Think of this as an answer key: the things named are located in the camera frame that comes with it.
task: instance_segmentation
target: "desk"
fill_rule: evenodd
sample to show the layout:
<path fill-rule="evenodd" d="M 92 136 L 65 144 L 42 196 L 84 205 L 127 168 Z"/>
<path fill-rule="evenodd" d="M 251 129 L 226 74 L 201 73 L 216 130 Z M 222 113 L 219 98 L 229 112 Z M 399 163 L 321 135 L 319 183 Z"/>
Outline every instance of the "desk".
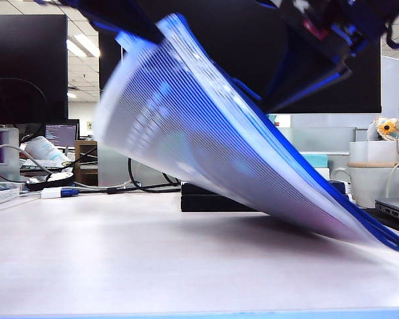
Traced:
<path fill-rule="evenodd" d="M 399 307 L 395 251 L 179 206 L 127 193 L 0 210 L 0 314 Z"/>

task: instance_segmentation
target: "stack of paper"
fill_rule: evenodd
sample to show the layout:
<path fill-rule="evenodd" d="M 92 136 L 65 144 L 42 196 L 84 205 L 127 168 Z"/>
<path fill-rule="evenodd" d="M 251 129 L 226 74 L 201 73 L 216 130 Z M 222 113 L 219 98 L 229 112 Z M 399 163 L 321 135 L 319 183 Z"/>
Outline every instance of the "stack of paper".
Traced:
<path fill-rule="evenodd" d="M 399 237 L 350 203 L 208 58 L 183 18 L 158 46 L 127 34 L 95 136 L 160 171 L 316 233 L 356 243 Z"/>
<path fill-rule="evenodd" d="M 0 204 L 18 198 L 19 188 L 0 188 Z"/>

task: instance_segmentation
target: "coffee mug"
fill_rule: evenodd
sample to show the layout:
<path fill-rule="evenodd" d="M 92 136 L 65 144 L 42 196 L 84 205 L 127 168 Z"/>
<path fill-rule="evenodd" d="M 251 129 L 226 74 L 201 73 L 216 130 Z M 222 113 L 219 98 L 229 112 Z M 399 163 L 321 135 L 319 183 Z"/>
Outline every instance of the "coffee mug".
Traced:
<path fill-rule="evenodd" d="M 386 197 L 386 184 L 391 171 L 390 167 L 339 167 L 332 171 L 331 179 L 339 172 L 347 174 L 356 204 L 364 208 L 375 208 L 375 199 Z M 393 172 L 389 190 L 389 197 L 399 198 L 399 167 Z"/>
<path fill-rule="evenodd" d="M 399 163 L 399 141 L 351 142 L 349 162 Z"/>

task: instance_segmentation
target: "wooden cabinet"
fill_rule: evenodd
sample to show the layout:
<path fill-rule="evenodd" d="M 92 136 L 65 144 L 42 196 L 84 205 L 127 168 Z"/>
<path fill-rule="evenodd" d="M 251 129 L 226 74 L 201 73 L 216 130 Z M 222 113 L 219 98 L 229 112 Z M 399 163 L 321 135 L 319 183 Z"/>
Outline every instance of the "wooden cabinet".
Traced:
<path fill-rule="evenodd" d="M 75 158 L 97 148 L 96 141 L 75 141 Z M 74 167 L 75 180 L 86 185 L 98 185 L 98 150 L 80 160 Z"/>

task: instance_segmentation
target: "stuffed toy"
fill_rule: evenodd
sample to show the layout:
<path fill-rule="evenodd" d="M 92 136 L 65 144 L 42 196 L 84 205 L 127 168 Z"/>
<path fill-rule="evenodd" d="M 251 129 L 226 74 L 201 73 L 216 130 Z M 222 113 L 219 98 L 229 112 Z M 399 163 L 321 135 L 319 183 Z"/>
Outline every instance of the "stuffed toy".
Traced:
<path fill-rule="evenodd" d="M 399 119 L 379 116 L 368 129 L 368 141 L 399 140 Z"/>

